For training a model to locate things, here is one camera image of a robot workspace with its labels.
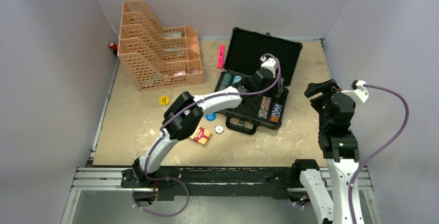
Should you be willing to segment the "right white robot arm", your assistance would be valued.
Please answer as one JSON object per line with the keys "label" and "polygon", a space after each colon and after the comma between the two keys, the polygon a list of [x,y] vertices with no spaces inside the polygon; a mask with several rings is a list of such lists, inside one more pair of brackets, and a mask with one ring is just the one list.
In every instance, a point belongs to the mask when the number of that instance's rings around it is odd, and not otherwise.
{"label": "right white robot arm", "polygon": [[318,113],[318,144],[330,176],[327,189],[315,160],[297,159],[291,181],[303,186],[305,200],[310,202],[318,223],[364,223],[357,183],[359,146],[350,130],[356,105],[369,97],[364,81],[355,80],[350,90],[342,90],[331,79],[309,83],[304,92]]}

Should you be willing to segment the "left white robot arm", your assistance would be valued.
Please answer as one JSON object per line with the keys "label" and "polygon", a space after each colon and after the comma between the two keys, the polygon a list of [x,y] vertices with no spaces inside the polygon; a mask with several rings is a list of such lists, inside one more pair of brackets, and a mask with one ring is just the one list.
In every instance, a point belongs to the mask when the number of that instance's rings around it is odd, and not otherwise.
{"label": "left white robot arm", "polygon": [[133,165],[134,180],[141,187],[154,182],[154,173],[162,161],[180,141],[189,138],[207,114],[238,107],[246,98],[271,90],[281,80],[281,69],[275,72],[260,68],[252,78],[241,80],[238,85],[206,95],[193,96],[183,92],[164,114],[159,133],[148,151],[137,158]]}

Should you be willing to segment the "black poker chip case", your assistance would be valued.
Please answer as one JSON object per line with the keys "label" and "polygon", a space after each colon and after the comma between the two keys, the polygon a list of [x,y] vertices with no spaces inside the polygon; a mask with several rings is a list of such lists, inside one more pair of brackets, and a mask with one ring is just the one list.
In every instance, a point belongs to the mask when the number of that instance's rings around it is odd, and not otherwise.
{"label": "black poker chip case", "polygon": [[[246,135],[253,135],[259,126],[272,130],[277,130],[281,127],[289,94],[288,86],[291,85],[302,48],[303,45],[300,42],[274,37],[269,33],[262,34],[238,27],[233,29],[225,56],[224,70],[221,72],[214,90],[218,91],[225,73],[232,75],[230,86],[235,76],[241,76],[242,79],[251,78],[260,68],[262,63],[260,58],[266,53],[274,55],[279,60],[281,78],[284,79],[284,83],[283,93],[279,98],[273,96],[272,88],[262,95],[245,99],[234,109],[220,111],[220,114],[226,116],[227,128]],[[272,98],[266,119],[258,118],[257,116],[263,96]],[[279,103],[283,106],[278,123],[269,121],[271,108],[274,103]]]}

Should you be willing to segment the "red playing card deck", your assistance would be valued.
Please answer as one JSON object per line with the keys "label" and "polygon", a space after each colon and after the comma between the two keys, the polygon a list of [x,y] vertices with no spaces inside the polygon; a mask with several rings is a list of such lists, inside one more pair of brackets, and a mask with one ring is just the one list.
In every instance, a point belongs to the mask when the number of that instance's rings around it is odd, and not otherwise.
{"label": "red playing card deck", "polygon": [[192,141],[205,146],[208,143],[211,135],[211,131],[208,131],[205,128],[198,126],[189,138]]}

